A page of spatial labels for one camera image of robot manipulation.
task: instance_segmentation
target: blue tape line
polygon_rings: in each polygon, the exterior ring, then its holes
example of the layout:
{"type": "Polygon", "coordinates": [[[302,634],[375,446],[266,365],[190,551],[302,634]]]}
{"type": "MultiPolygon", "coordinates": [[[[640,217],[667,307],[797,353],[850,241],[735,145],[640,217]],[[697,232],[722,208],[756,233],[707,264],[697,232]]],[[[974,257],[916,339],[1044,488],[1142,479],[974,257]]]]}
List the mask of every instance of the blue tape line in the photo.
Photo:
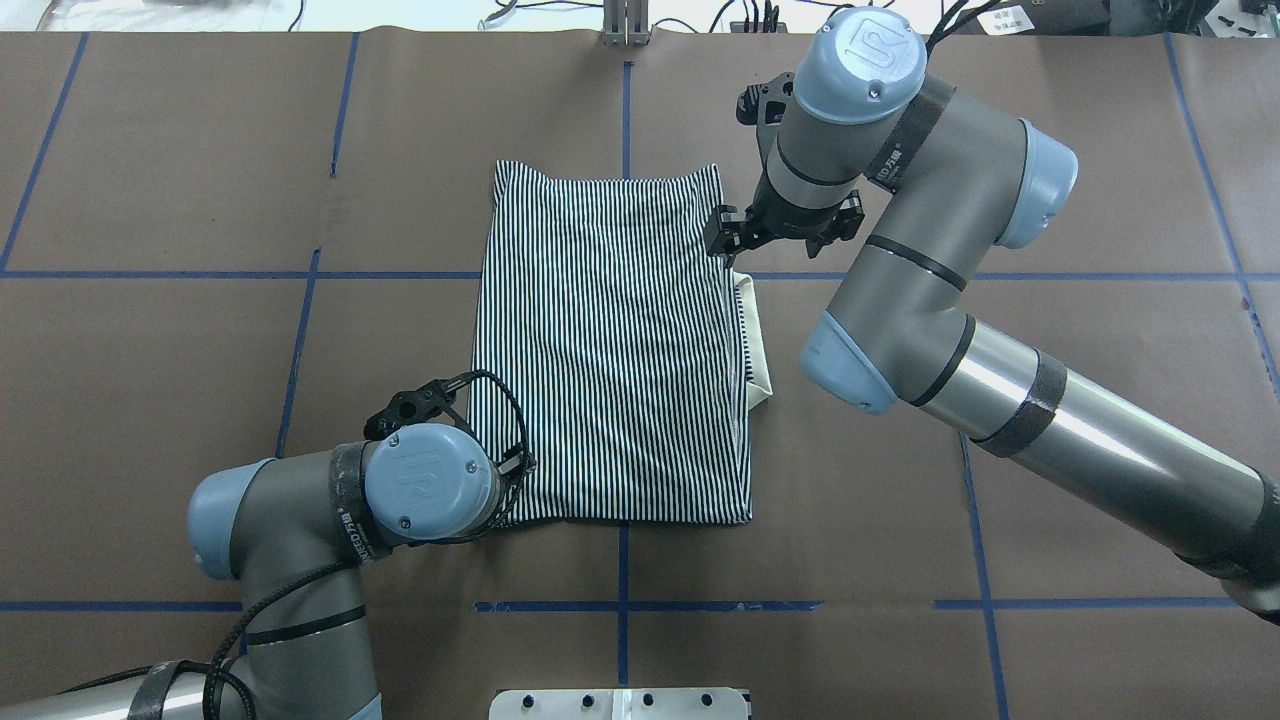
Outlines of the blue tape line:
{"type": "Polygon", "coordinates": [[[351,33],[351,50],[347,51],[347,77],[342,81],[342,102],[338,104],[338,123],[333,128],[333,158],[329,160],[329,177],[338,174],[338,151],[342,150],[342,128],[347,123],[347,102],[351,100],[351,78],[356,74],[356,50],[360,47],[360,33],[351,33]]]}
{"type": "Polygon", "coordinates": [[[515,602],[477,602],[476,612],[617,612],[618,603],[608,601],[580,602],[572,600],[525,600],[515,602]]]}
{"type": "MultiPolygon", "coordinates": [[[[842,281],[845,273],[756,272],[758,281],[842,281]]],[[[305,270],[4,270],[10,279],[303,281],[305,270]]],[[[477,281],[479,270],[320,270],[321,281],[477,281]]],[[[978,273],[979,281],[1235,282],[1230,273],[978,273]]],[[[1280,273],[1245,273],[1249,282],[1280,282],[1280,273]]]]}
{"type": "MultiPolygon", "coordinates": [[[[305,281],[305,270],[8,270],[12,279],[305,281]]],[[[475,270],[321,270],[321,281],[477,281],[475,270]]]]}
{"type": "Polygon", "coordinates": [[[476,270],[328,270],[323,281],[477,281],[476,270]]]}
{"type": "Polygon", "coordinates": [[[1215,282],[1234,281],[1230,273],[975,273],[975,281],[1137,281],[1215,282]]]}
{"type": "Polygon", "coordinates": [[[289,363],[289,382],[284,386],[284,409],[280,411],[280,432],[275,436],[275,456],[284,457],[284,439],[289,436],[289,421],[293,419],[293,396],[298,389],[298,365],[302,361],[302,345],[307,338],[307,323],[311,319],[311,299],[316,291],[316,275],[320,268],[320,249],[311,254],[311,269],[307,272],[307,290],[302,296],[302,313],[298,316],[298,334],[293,338],[293,360],[289,363]]]}
{"type": "MultiPolygon", "coordinates": [[[[1239,607],[1229,597],[1066,597],[993,600],[996,610],[1144,610],[1239,607]]],[[[937,600],[934,610],[982,610],[979,600],[937,600]]]]}
{"type": "Polygon", "coordinates": [[[813,612],[820,600],[646,601],[631,602],[632,612],[813,612]]]}
{"type": "Polygon", "coordinates": [[[631,177],[631,67],[622,63],[622,177],[631,177]]]}
{"type": "MultiPolygon", "coordinates": [[[[845,273],[746,272],[758,281],[842,281],[845,273]]],[[[1260,273],[1257,279],[1276,281],[1280,273],[1260,273]]],[[[975,281],[1134,281],[1134,282],[1231,282],[1231,273],[975,273],[975,281]]]]}
{"type": "MultiPolygon", "coordinates": [[[[631,612],[813,612],[820,600],[655,600],[627,601],[631,612]]],[[[618,612],[620,602],[573,600],[524,600],[513,602],[477,602],[476,612],[618,612]]]]}
{"type": "Polygon", "coordinates": [[[187,601],[91,601],[36,600],[0,601],[0,612],[241,612],[238,602],[187,601]]]}
{"type": "Polygon", "coordinates": [[[1178,54],[1174,53],[1174,38],[1167,32],[1165,33],[1165,54],[1169,56],[1169,72],[1174,77],[1178,106],[1183,111],[1183,122],[1187,124],[1187,135],[1190,136],[1192,150],[1196,152],[1196,163],[1199,165],[1201,176],[1204,178],[1204,188],[1208,191],[1210,204],[1213,205],[1213,217],[1217,219],[1217,227],[1222,232],[1222,240],[1226,242],[1226,254],[1231,258],[1231,269],[1235,270],[1240,295],[1249,306],[1249,323],[1253,325],[1253,337],[1258,342],[1258,350],[1262,352],[1262,360],[1267,368],[1267,379],[1271,380],[1271,393],[1275,395],[1276,401],[1280,401],[1280,374],[1276,373],[1276,361],[1271,354],[1271,343],[1267,342],[1267,333],[1262,329],[1262,320],[1258,319],[1258,305],[1253,301],[1253,292],[1249,290],[1249,282],[1244,277],[1244,264],[1240,263],[1240,252],[1235,246],[1235,237],[1226,223],[1226,213],[1222,211],[1222,201],[1217,195],[1217,184],[1213,183],[1208,161],[1204,159],[1204,149],[1201,146],[1199,133],[1196,131],[1192,109],[1187,102],[1187,92],[1183,88],[1183,76],[1178,69],[1178,54]]]}
{"type": "Polygon", "coordinates": [[[63,108],[67,106],[67,96],[72,92],[72,83],[76,82],[76,70],[79,69],[79,61],[84,56],[84,45],[87,42],[88,33],[82,32],[79,44],[76,45],[76,55],[72,58],[72,67],[67,70],[67,78],[63,81],[63,91],[58,95],[54,114],[49,118],[49,127],[45,128],[45,138],[40,141],[40,151],[36,152],[36,161],[32,163],[31,174],[27,176],[27,187],[22,191],[22,199],[18,201],[18,211],[13,215],[13,224],[9,225],[9,237],[5,240],[4,251],[0,251],[0,273],[9,266],[9,256],[13,255],[13,246],[18,241],[22,218],[27,214],[27,204],[31,202],[31,193],[36,190],[40,168],[44,167],[45,155],[49,154],[49,145],[54,140],[54,131],[58,129],[58,119],[63,117],[63,108]]]}
{"type": "Polygon", "coordinates": [[[301,270],[8,270],[13,279],[108,279],[108,281],[301,281],[301,270]]]}
{"type": "Polygon", "coordinates": [[[618,687],[628,687],[631,682],[630,657],[630,618],[631,600],[631,525],[626,520],[618,525],[618,687]]]}
{"type": "Polygon", "coordinates": [[[978,516],[978,491],[973,484],[973,462],[969,457],[969,438],[960,437],[964,457],[964,486],[969,493],[969,534],[973,538],[973,560],[978,566],[978,592],[982,594],[982,619],[987,625],[987,655],[991,660],[991,678],[996,687],[996,710],[1000,720],[1009,720],[1009,697],[1005,693],[1005,669],[1000,661],[1000,638],[996,635],[996,611],[991,601],[991,579],[987,577],[987,551],[982,543],[982,520],[978,516]]]}

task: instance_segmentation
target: black cable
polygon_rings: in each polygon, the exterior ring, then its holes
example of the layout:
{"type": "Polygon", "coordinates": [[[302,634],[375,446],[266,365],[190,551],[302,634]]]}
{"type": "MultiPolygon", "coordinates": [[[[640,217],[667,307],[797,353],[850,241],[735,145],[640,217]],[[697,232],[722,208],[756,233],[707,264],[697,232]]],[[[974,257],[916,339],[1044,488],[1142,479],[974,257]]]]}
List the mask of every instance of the black cable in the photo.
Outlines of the black cable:
{"type": "Polygon", "coordinates": [[[662,18],[660,20],[654,20],[654,22],[653,22],[653,27],[658,27],[658,26],[660,26],[662,23],[680,23],[680,24],[682,24],[682,26],[687,27],[689,29],[691,29],[692,32],[695,32],[695,33],[698,32],[698,31],[696,31],[696,29],[694,28],[694,26],[691,26],[691,24],[686,23],[685,20],[682,20],[682,19],[680,19],[680,18],[662,18]]]}
{"type": "Polygon", "coordinates": [[[957,29],[960,29],[964,26],[969,24],[970,22],[973,22],[974,18],[977,18],[978,15],[980,15],[980,14],[986,13],[987,10],[995,8],[1001,1],[1002,0],[987,0],[982,5],[978,5],[973,10],[969,10],[965,14],[960,15],[960,18],[956,19],[955,24],[951,26],[950,28],[947,28],[946,31],[943,31],[942,35],[940,35],[937,40],[929,38],[929,42],[924,44],[925,51],[932,53],[934,45],[937,45],[938,42],[942,42],[943,40],[946,40],[948,37],[951,37],[957,29]]]}
{"type": "MultiPolygon", "coordinates": [[[[292,583],[276,589],[271,594],[255,602],[252,607],[250,607],[241,615],[239,620],[237,620],[236,624],[232,626],[232,630],[227,633],[227,637],[223,638],[223,644],[218,646],[218,652],[214,653],[214,659],[209,662],[209,665],[214,669],[221,669],[223,662],[227,660],[227,655],[230,653],[232,647],[236,644],[236,641],[238,641],[239,637],[244,634],[244,629],[248,628],[250,623],[253,621],[253,618],[257,618],[257,615],[264,610],[266,610],[271,603],[294,591],[310,585],[311,583],[321,578],[326,578],[339,570],[346,570],[347,568],[352,568],[352,564],[344,560],[325,565],[324,568],[312,570],[306,575],[302,575],[301,578],[293,580],[292,583]]],[[[205,708],[205,720],[219,720],[219,717],[221,717],[221,708],[218,707],[218,703],[214,702],[214,694],[218,689],[219,683],[225,682],[230,684],[224,678],[224,675],[230,676],[225,671],[209,673],[205,675],[205,696],[202,701],[205,708]]]]}
{"type": "MultiPolygon", "coordinates": [[[[87,691],[90,688],[100,688],[102,685],[110,685],[111,683],[119,683],[120,680],[128,680],[131,678],[141,678],[151,671],[150,665],[143,665],[142,667],[131,667],[129,670],[123,670],[120,673],[114,673],[96,680],[90,680],[87,683],[81,683],[74,688],[67,688],[58,694],[74,693],[79,691],[87,691]]],[[[236,691],[239,696],[241,705],[244,707],[246,720],[255,720],[257,717],[257,706],[253,703],[253,694],[250,692],[248,685],[244,680],[241,680],[236,675],[223,670],[220,667],[215,669],[212,665],[206,665],[204,662],[196,662],[193,660],[183,660],[178,664],[178,673],[200,673],[206,678],[209,675],[216,675],[223,683],[227,683],[236,691]]]]}
{"type": "Polygon", "coordinates": [[[78,691],[87,691],[90,688],[100,688],[102,685],[110,685],[111,683],[119,683],[120,680],[128,680],[129,678],[137,678],[138,675],[146,675],[151,671],[150,665],[143,665],[142,667],[131,667],[128,670],[122,670],[119,673],[113,673],[110,675],[104,675],[96,680],[90,680],[87,683],[81,683],[74,688],[67,688],[58,694],[74,693],[78,691]]]}
{"type": "Polygon", "coordinates": [[[716,26],[719,24],[719,19],[724,15],[724,10],[728,10],[728,6],[733,3],[737,3],[737,0],[724,0],[724,4],[721,5],[721,9],[716,13],[716,19],[712,20],[712,28],[707,32],[716,32],[716,26]]]}
{"type": "Polygon", "coordinates": [[[928,41],[925,41],[925,44],[933,41],[936,37],[940,37],[942,35],[942,31],[947,29],[947,24],[951,23],[951,18],[955,18],[956,13],[963,10],[964,6],[969,4],[969,0],[955,0],[955,3],[952,3],[950,8],[945,6],[946,0],[941,0],[941,3],[943,5],[942,15],[938,17],[938,24],[933,26],[933,32],[929,33],[928,41]]]}
{"type": "Polygon", "coordinates": [[[306,9],[307,9],[307,0],[298,0],[298,17],[293,18],[293,22],[289,23],[289,29],[284,32],[293,32],[293,28],[298,27],[298,23],[302,22],[302,10],[306,9]]]}
{"type": "Polygon", "coordinates": [[[947,8],[942,13],[942,17],[938,18],[938,24],[933,26],[933,32],[931,32],[929,37],[924,41],[925,54],[932,53],[933,46],[942,41],[942,36],[946,32],[947,26],[951,23],[952,18],[955,18],[960,13],[960,10],[963,10],[964,6],[968,4],[969,0],[956,0],[950,8],[947,8]]]}

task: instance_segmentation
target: ur logo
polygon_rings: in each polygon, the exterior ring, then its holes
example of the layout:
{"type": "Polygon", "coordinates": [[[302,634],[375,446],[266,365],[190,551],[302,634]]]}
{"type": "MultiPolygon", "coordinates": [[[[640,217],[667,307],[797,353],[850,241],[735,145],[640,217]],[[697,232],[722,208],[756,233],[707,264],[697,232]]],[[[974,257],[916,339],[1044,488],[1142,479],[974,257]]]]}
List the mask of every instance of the ur logo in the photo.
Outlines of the ur logo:
{"type": "Polygon", "coordinates": [[[845,54],[887,69],[893,67],[897,53],[906,46],[906,37],[901,31],[881,24],[874,18],[865,18],[854,31],[845,54]]]}

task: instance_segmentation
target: light blue joint cap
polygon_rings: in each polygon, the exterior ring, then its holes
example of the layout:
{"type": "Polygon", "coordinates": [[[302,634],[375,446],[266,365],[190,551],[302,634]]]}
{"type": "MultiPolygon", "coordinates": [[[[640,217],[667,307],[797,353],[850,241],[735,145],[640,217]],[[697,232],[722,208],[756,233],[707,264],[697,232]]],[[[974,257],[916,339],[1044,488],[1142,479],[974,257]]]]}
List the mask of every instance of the light blue joint cap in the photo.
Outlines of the light blue joint cap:
{"type": "Polygon", "coordinates": [[[415,541],[447,538],[470,528],[481,519],[493,492],[493,462],[480,443],[440,423],[396,430],[378,443],[365,470],[365,497],[374,518],[415,541]]]}
{"type": "Polygon", "coordinates": [[[897,400],[884,375],[831,313],[822,314],[809,336],[800,366],[819,387],[872,415],[883,415],[897,400]]]}
{"type": "Polygon", "coordinates": [[[1029,120],[1024,119],[1023,126],[1027,127],[1023,186],[1018,191],[1009,227],[996,241],[996,245],[1015,250],[1030,245],[1062,210],[1080,170],[1070,147],[1036,129],[1029,120]]]}
{"type": "Polygon", "coordinates": [[[351,716],[351,720],[383,720],[383,693],[374,696],[369,705],[360,708],[360,712],[351,716]]]}
{"type": "Polygon", "coordinates": [[[196,564],[215,580],[233,580],[232,530],[241,500],[253,477],[274,457],[209,475],[191,495],[187,506],[187,538],[196,551],[196,564]]]}
{"type": "Polygon", "coordinates": [[[925,63],[924,41],[902,15],[881,8],[841,10],[818,31],[796,69],[795,99],[828,123],[870,123],[915,97],[925,63]]]}

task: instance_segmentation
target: black and white striped fabric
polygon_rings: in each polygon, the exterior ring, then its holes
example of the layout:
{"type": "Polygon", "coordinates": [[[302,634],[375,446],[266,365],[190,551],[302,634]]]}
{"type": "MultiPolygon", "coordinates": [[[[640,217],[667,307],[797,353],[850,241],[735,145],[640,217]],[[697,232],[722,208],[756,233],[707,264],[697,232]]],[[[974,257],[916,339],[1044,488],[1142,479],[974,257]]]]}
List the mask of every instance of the black and white striped fabric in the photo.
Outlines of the black and white striped fabric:
{"type": "MultiPolygon", "coordinates": [[[[671,179],[556,179],[498,165],[475,366],[525,409],[538,470],[512,520],[751,519],[748,360],[732,273],[701,246],[714,167],[671,179]]],[[[477,383],[490,452],[509,409],[477,383]]]]}

